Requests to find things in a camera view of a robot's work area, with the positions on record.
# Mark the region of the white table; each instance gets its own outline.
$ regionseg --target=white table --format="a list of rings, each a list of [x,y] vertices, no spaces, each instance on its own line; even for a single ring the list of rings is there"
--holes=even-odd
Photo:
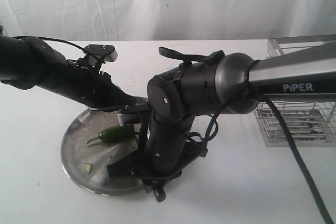
[[[159,46],[267,56],[266,40],[76,43],[114,45],[119,58],[103,70],[125,92],[143,97],[153,75],[179,64],[160,56]],[[66,58],[83,55],[50,44]],[[122,197],[89,193],[66,176],[60,162],[63,134],[85,108],[38,87],[0,85],[0,223],[323,223],[290,149],[266,147],[252,113],[220,116],[208,155],[166,186],[163,203],[144,191]],[[207,122],[197,119],[193,130],[205,132]],[[336,148],[300,152],[336,220]]]

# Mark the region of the metal wire rack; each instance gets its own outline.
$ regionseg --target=metal wire rack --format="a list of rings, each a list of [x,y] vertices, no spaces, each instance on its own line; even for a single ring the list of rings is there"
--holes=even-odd
[[[268,40],[269,57],[336,40],[336,35],[275,38]],[[285,119],[297,146],[336,146],[335,102],[274,102]],[[266,146],[288,146],[275,115],[265,103],[255,110]]]

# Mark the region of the white backdrop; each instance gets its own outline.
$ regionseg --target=white backdrop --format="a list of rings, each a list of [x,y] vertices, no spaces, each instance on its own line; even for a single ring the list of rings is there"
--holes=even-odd
[[[336,33],[336,0],[0,0],[9,36],[249,39]]]

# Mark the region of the pepper stem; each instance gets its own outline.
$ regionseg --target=pepper stem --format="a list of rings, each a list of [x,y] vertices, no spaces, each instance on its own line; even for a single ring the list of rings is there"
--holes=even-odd
[[[89,144],[89,143],[91,143],[92,141],[94,141],[94,140],[97,140],[97,139],[99,139],[99,137],[97,136],[97,137],[95,137],[95,138],[92,138],[92,139],[90,139],[89,141],[87,141],[86,142],[86,144]]]

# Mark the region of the robotic arm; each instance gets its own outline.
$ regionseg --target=robotic arm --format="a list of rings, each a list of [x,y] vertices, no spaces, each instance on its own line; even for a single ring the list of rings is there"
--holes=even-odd
[[[207,153],[209,137],[196,142],[190,133],[196,116],[249,113],[259,102],[253,94],[281,101],[336,100],[336,42],[260,61],[241,53],[205,57],[160,48],[161,55],[181,64],[149,81],[149,103],[143,105],[99,71],[114,48],[95,49],[86,47],[86,56],[72,61],[39,38],[0,36],[0,81],[20,89],[39,86],[94,109],[119,110],[121,125],[140,123],[138,149],[107,170],[111,178],[142,179],[159,202],[166,197],[164,185]]]

